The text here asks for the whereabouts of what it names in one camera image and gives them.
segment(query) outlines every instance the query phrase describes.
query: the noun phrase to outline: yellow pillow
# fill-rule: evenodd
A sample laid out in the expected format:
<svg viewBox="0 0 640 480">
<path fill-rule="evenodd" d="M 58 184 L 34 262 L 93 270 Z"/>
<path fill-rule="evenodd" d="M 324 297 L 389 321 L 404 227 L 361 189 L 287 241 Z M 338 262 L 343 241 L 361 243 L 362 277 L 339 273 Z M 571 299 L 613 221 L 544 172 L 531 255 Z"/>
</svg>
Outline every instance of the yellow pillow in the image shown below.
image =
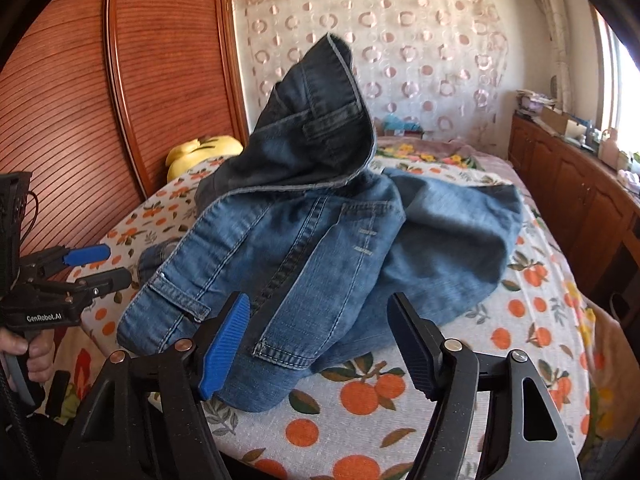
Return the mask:
<svg viewBox="0 0 640 480">
<path fill-rule="evenodd" d="M 176 146 L 167 155 L 164 162 L 169 168 L 166 181 L 171 182 L 207 158 L 238 155 L 241 152 L 242 144 L 231 136 L 213 137 L 204 142 L 198 139 L 190 140 Z"/>
</svg>

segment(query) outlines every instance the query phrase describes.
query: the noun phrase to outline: window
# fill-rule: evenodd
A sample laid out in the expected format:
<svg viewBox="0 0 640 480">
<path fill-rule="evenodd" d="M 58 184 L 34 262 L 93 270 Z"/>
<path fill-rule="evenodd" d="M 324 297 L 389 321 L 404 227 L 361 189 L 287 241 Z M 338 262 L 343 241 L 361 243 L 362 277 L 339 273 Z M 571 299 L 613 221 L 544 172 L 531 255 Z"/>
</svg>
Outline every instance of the window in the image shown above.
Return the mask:
<svg viewBox="0 0 640 480">
<path fill-rule="evenodd" d="M 599 126 L 618 130 L 621 150 L 640 152 L 640 71 L 603 17 L 592 10 L 600 54 Z"/>
</svg>

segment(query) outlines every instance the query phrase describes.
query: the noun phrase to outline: wooden headboard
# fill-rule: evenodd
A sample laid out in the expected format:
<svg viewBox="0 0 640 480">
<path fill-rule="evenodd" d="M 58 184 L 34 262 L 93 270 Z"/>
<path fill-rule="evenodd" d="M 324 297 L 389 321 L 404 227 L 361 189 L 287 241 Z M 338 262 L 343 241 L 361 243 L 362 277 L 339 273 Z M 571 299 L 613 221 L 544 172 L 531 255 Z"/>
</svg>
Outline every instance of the wooden headboard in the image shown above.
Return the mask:
<svg viewBox="0 0 640 480">
<path fill-rule="evenodd" d="M 32 171 L 40 199 L 22 252 L 95 242 L 176 144 L 245 144 L 238 74 L 230 0 L 51 0 L 0 73 L 0 173 Z"/>
</svg>

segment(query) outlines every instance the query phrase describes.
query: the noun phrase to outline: bed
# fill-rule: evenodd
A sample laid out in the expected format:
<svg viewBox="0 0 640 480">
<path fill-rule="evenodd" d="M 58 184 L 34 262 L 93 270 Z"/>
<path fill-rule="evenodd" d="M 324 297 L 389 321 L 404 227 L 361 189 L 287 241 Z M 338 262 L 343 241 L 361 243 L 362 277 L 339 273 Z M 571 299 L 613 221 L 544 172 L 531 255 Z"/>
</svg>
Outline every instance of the bed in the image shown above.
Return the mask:
<svg viewBox="0 0 640 480">
<path fill-rule="evenodd" d="M 71 372 L 63 418 L 72 416 L 100 370 L 118 349 L 118 320 L 135 295 L 136 263 L 149 245 L 184 235 L 196 218 L 199 181 L 223 158 L 209 159 L 164 186 L 103 238 L 111 257 L 74 269 L 70 280 L 128 267 L 132 286 L 100 298 L 69 329 L 55 365 Z M 593 313 L 526 188 L 503 160 L 459 142 L 380 139 L 374 171 L 392 166 L 460 186 L 513 182 L 524 199 L 523 225 L 497 290 L 464 316 L 441 327 L 475 351 L 506 355 L 526 351 L 558 408 L 576 454 L 590 425 L 587 369 L 594 367 Z M 153 402 L 161 402 L 156 396 Z M 479 394 L 460 479 L 475 477 L 488 394 Z M 219 450 L 275 478 L 289 480 L 399 480 L 412 466 L 433 404 L 414 389 L 398 348 L 367 353 L 298 383 L 288 399 L 265 413 L 244 413 L 215 399 L 204 403 Z"/>
</svg>

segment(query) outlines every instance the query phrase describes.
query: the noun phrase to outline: blue gripper pad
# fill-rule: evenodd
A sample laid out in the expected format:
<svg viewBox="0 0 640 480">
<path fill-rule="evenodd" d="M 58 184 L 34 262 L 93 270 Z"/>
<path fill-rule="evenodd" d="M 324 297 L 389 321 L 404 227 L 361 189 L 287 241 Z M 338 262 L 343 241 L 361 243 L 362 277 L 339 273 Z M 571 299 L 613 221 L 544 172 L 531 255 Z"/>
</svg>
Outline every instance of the blue gripper pad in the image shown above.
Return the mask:
<svg viewBox="0 0 640 480">
<path fill-rule="evenodd" d="M 222 308 L 220 316 L 224 315 L 226 307 L 227 305 Z M 225 384 L 244 331 L 249 325 L 249 314 L 249 297 L 246 294 L 238 294 L 202 357 L 202 378 L 198 384 L 202 400 L 209 400 Z"/>
<path fill-rule="evenodd" d="M 108 245 L 94 245 L 82 249 L 71 249 L 62 261 L 67 267 L 78 267 L 94 262 L 102 262 L 111 256 L 111 249 Z"/>
</svg>

